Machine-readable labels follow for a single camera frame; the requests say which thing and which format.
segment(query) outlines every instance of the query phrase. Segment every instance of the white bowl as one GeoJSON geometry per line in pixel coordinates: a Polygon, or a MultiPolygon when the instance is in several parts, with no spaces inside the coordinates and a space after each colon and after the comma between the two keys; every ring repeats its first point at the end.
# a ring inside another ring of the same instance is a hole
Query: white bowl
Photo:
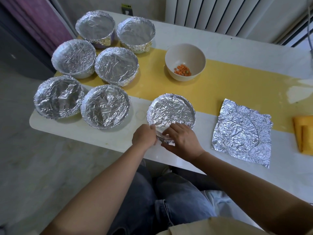
{"type": "Polygon", "coordinates": [[[198,76],[205,68],[205,55],[196,46],[189,43],[174,45],[168,49],[165,55],[165,64],[170,75],[177,81],[189,81],[198,76]],[[191,76],[181,76],[174,73],[174,68],[178,65],[186,65],[191,72],[191,76]]]}

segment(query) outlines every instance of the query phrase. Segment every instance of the yellow table runner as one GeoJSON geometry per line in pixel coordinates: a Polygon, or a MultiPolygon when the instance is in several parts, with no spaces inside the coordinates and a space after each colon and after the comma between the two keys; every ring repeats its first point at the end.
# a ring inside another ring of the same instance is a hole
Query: yellow table runner
{"type": "MultiPolygon", "coordinates": [[[[261,114],[270,114],[273,129],[290,133],[294,131],[292,117],[313,114],[313,80],[207,59],[201,75],[179,82],[167,72],[165,54],[165,50],[156,48],[138,54],[139,73],[123,89],[131,96],[151,101],[164,93],[179,94],[187,98],[196,111],[212,115],[219,115],[227,98],[261,114]]],[[[96,73],[79,81],[92,87],[106,84],[96,73]]]]}

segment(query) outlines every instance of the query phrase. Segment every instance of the hand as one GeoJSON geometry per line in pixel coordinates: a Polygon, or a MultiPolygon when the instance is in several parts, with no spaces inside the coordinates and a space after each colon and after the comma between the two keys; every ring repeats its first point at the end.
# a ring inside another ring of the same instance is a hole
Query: hand
{"type": "Polygon", "coordinates": [[[168,134],[174,140],[175,146],[166,143],[162,143],[161,146],[187,162],[192,162],[205,152],[201,147],[196,134],[185,124],[171,124],[162,134],[168,134]]]}
{"type": "Polygon", "coordinates": [[[157,141],[156,136],[156,127],[154,125],[143,124],[135,131],[131,142],[133,145],[140,144],[148,149],[152,145],[155,145],[157,141]]]}

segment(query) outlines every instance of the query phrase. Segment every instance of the crumpled foil sheet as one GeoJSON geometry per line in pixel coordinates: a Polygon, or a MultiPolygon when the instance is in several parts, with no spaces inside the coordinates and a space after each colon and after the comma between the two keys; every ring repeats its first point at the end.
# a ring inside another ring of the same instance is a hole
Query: crumpled foil sheet
{"type": "Polygon", "coordinates": [[[102,85],[92,88],[80,107],[84,121],[98,129],[113,128],[126,119],[130,101],[119,86],[102,85]]]}
{"type": "Polygon", "coordinates": [[[76,22],[75,29],[83,39],[108,47],[114,40],[115,21],[105,11],[89,11],[76,22]]]}
{"type": "Polygon", "coordinates": [[[156,29],[148,19],[131,17],[117,25],[116,34],[123,46],[139,54],[150,50],[156,29]]]}
{"type": "Polygon", "coordinates": [[[95,72],[96,49],[87,40],[72,39],[62,43],[52,55],[53,67],[77,79],[89,77],[95,72]]]}
{"type": "Polygon", "coordinates": [[[162,132],[176,122],[192,129],[196,122],[196,112],[183,96],[166,93],[152,101],[147,111],[147,121],[149,125],[156,126],[156,136],[160,141],[173,144],[174,141],[169,136],[162,135],[162,132]]]}
{"type": "Polygon", "coordinates": [[[273,126],[270,119],[270,115],[225,99],[213,132],[213,149],[269,168],[273,126]]]}
{"type": "Polygon", "coordinates": [[[60,119],[75,115],[85,93],[76,79],[62,75],[41,83],[34,96],[36,111],[48,119],[60,119]]]}
{"type": "Polygon", "coordinates": [[[110,47],[96,58],[95,71],[101,79],[117,86],[128,85],[139,69],[137,56],[126,48],[110,47]]]}

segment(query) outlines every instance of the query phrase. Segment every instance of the cable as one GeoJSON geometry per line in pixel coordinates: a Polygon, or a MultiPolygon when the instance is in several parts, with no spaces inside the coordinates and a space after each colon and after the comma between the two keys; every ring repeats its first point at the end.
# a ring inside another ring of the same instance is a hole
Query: cable
{"type": "Polygon", "coordinates": [[[310,10],[309,0],[306,0],[306,3],[307,3],[307,6],[308,6],[308,26],[307,26],[308,41],[309,41],[309,45],[310,45],[311,51],[313,52],[313,47],[312,47],[311,38],[310,38],[311,10],[310,10]]]}

